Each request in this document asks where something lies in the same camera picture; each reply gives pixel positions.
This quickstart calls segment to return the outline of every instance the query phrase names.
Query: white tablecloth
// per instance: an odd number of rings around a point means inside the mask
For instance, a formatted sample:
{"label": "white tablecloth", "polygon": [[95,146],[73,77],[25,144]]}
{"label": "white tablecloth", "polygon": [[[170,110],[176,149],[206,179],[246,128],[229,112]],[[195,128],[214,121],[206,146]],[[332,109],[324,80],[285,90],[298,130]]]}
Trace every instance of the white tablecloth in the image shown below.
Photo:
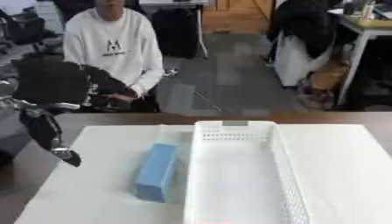
{"label": "white tablecloth", "polygon": [[[280,127],[311,223],[392,223],[392,162],[365,128]],[[16,223],[182,223],[192,130],[192,126],[86,128],[73,145],[84,158],[82,167],[60,164]],[[169,204],[141,201],[132,194],[137,167],[156,142],[179,147],[179,175]]]}

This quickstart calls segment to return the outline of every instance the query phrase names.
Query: black bag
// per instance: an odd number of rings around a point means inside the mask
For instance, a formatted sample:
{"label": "black bag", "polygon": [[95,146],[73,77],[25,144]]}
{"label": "black bag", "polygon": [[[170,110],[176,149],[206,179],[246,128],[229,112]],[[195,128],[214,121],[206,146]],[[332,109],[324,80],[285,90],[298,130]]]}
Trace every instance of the black bag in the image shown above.
{"label": "black bag", "polygon": [[152,25],[162,54],[192,59],[198,51],[196,10],[159,10],[152,15]]}

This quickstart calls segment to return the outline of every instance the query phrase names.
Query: blue block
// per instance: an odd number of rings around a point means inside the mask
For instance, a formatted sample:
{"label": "blue block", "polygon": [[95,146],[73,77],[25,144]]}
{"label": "blue block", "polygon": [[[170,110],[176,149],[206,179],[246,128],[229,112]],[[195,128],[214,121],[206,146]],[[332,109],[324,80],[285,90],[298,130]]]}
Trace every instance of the blue block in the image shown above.
{"label": "blue block", "polygon": [[136,178],[139,199],[166,202],[167,190],[177,165],[177,149],[173,145],[157,143],[147,154]]}

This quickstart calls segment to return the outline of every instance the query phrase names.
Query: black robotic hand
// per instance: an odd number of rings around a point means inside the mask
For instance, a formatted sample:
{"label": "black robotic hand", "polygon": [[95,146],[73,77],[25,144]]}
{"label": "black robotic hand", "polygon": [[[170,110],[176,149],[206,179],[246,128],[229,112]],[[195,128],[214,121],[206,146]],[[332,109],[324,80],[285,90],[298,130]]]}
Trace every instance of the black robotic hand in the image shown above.
{"label": "black robotic hand", "polygon": [[0,108],[20,110],[20,122],[43,149],[79,166],[80,156],[63,145],[62,130],[54,117],[80,106],[110,107],[113,100],[104,95],[121,93],[127,87],[92,66],[45,58],[22,59],[13,64],[19,74],[18,88],[13,94],[0,95]]}

